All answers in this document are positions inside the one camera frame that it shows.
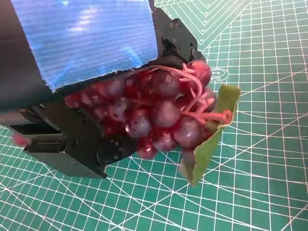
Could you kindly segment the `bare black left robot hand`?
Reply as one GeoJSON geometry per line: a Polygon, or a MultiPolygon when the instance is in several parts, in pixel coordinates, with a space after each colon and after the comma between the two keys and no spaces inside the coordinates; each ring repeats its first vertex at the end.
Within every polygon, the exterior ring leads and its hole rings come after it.
{"type": "Polygon", "coordinates": [[[0,123],[31,157],[71,177],[105,178],[131,156],[127,135],[105,128],[72,99],[93,84],[162,65],[203,59],[178,18],[152,0],[3,0],[0,3],[0,123]]]}

